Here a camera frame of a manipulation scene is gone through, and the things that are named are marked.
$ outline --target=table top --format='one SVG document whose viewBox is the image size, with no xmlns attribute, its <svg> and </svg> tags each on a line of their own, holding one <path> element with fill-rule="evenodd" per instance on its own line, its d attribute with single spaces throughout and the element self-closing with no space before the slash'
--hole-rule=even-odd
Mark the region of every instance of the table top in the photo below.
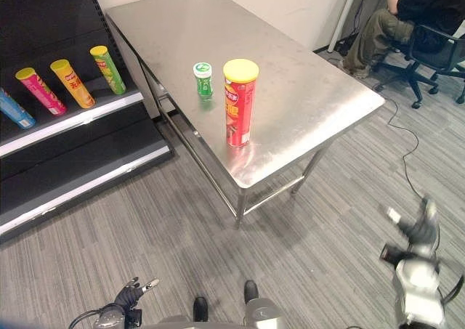
<svg viewBox="0 0 465 329">
<path fill-rule="evenodd" d="M 226 172 L 249 188 L 372 113 L 384 99 L 231 0 L 141 0 L 107 11 Z M 251 140 L 226 143 L 223 65 L 260 68 Z M 201 102 L 196 62 L 212 65 Z"/>
</svg>

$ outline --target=green chip canister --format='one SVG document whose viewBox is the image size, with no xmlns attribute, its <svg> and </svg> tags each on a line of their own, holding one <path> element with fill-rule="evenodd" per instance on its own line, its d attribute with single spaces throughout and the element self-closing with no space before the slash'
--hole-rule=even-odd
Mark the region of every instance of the green chip canister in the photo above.
<svg viewBox="0 0 465 329">
<path fill-rule="evenodd" d="M 90 54 L 94 57 L 113 93 L 123 94 L 126 91 L 126 86 L 124 86 L 123 79 L 116 69 L 110 53 L 108 53 L 108 48 L 106 46 L 95 46 L 91 48 Z"/>
<path fill-rule="evenodd" d="M 202 100 L 210 100 L 213 94 L 211 88 L 211 65 L 207 62 L 198 62 L 194 65 L 194 75 L 197 79 L 197 93 Z"/>
</svg>

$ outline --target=white pole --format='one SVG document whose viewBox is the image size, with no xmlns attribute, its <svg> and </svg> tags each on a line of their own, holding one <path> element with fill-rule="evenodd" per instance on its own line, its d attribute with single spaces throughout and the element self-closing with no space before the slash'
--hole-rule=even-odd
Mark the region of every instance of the white pole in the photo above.
<svg viewBox="0 0 465 329">
<path fill-rule="evenodd" d="M 339 18 L 336 29 L 334 30 L 333 38 L 331 39 L 331 42 L 328 46 L 328 53 L 332 53 L 332 51 L 334 50 L 334 46 L 336 46 L 336 42 L 339 39 L 339 36 L 341 35 L 342 27 L 344 26 L 344 23 L 346 21 L 347 15 L 349 14 L 349 10 L 353 2 L 354 0 L 346 0 L 346 4 L 344 5 L 344 8 L 342 10 L 341 17 Z"/>
</svg>

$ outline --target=blue chip canister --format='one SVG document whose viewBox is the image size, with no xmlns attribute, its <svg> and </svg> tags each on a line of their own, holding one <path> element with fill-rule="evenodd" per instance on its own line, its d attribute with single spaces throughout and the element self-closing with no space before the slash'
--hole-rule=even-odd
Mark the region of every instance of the blue chip canister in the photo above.
<svg viewBox="0 0 465 329">
<path fill-rule="evenodd" d="M 0 88 L 0 109 L 2 113 L 7 115 L 22 129 L 28 129 L 36 124 L 36 120 L 32 118 L 8 93 Z"/>
</svg>

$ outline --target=black foot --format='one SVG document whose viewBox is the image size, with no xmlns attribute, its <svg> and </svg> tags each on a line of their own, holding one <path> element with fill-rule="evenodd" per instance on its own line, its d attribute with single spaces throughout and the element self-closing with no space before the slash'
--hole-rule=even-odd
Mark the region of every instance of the black foot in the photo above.
<svg viewBox="0 0 465 329">
<path fill-rule="evenodd" d="M 244 284 L 244 301 L 246 304 L 254 299 L 259 297 L 259 289 L 256 287 L 256 284 L 253 280 L 246 281 Z"/>
<path fill-rule="evenodd" d="M 384 89 L 384 86 L 382 86 L 381 84 L 377 84 L 377 85 L 374 86 L 373 89 L 375 91 L 377 91 L 377 92 L 380 92 L 380 91 L 382 91 Z"/>
<path fill-rule="evenodd" d="M 414 103 L 412 104 L 412 107 L 413 107 L 414 109 L 419 109 L 419 108 L 421 107 L 421 102 L 414 102 Z"/>
<path fill-rule="evenodd" d="M 203 296 L 197 296 L 194 300 L 194 322 L 208 322 L 209 304 Z"/>
</svg>

